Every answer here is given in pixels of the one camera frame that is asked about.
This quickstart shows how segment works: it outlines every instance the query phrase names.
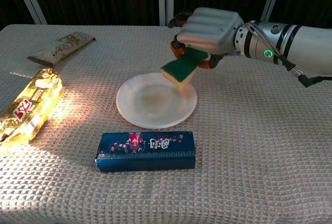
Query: waffle-textured cloth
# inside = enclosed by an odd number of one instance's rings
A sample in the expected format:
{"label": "waffle-textured cloth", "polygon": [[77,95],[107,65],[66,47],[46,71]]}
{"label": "waffle-textured cloth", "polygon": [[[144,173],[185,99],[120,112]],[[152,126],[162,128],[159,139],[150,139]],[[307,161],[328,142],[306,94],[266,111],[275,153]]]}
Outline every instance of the waffle-textured cloth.
{"label": "waffle-textured cloth", "polygon": [[55,66],[66,91],[30,146],[0,160],[0,223],[332,223],[332,84],[225,57],[199,69],[193,170],[102,174],[104,132],[139,131],[119,87],[159,72],[179,29],[11,25],[0,32],[0,112],[42,66],[26,57],[73,31],[96,41]]}

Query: robotic hand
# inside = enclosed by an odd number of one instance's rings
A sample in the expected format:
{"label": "robotic hand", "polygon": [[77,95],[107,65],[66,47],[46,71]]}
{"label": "robotic hand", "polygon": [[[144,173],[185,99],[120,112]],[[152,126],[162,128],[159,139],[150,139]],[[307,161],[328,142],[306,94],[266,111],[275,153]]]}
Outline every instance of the robotic hand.
{"label": "robotic hand", "polygon": [[300,25],[251,21],[244,24],[237,12],[212,8],[179,11],[169,28],[182,27],[171,42],[180,57],[186,47],[211,54],[198,64],[213,69],[227,54],[240,50],[248,58],[283,65],[309,87],[332,77],[308,78],[301,69],[332,74],[332,30]]}

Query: yellow sponge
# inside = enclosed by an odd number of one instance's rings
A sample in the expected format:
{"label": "yellow sponge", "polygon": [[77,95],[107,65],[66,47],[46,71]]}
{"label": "yellow sponge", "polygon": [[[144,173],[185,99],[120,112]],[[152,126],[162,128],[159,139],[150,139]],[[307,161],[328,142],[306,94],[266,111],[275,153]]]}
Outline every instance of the yellow sponge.
{"label": "yellow sponge", "polygon": [[199,61],[207,57],[208,54],[203,51],[186,48],[180,58],[161,67],[161,72],[165,78],[182,88],[192,79]]}

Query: gold wrapper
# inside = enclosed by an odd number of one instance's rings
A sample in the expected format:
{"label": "gold wrapper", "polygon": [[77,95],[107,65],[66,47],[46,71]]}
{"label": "gold wrapper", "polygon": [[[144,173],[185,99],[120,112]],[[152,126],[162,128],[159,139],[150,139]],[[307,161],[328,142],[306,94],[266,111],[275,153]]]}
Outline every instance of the gold wrapper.
{"label": "gold wrapper", "polygon": [[92,40],[95,40],[95,37],[92,35],[83,32],[73,32],[29,56],[28,59],[41,65],[53,67],[57,62],[68,57]]}
{"label": "gold wrapper", "polygon": [[39,71],[0,117],[0,157],[26,145],[39,132],[64,92],[51,68]]}

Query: snack package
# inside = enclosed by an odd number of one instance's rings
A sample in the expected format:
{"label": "snack package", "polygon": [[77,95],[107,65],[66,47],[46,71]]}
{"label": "snack package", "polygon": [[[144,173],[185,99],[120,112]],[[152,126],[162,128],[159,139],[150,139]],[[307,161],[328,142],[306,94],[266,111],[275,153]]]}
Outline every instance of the snack package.
{"label": "snack package", "polygon": [[29,56],[28,59],[41,65],[53,67],[57,62],[68,57],[92,40],[95,40],[94,36],[83,32],[73,32]]}
{"label": "snack package", "polygon": [[39,71],[0,117],[0,157],[31,141],[64,92],[51,68]]}
{"label": "snack package", "polygon": [[192,132],[104,133],[95,163],[101,172],[194,169]]}

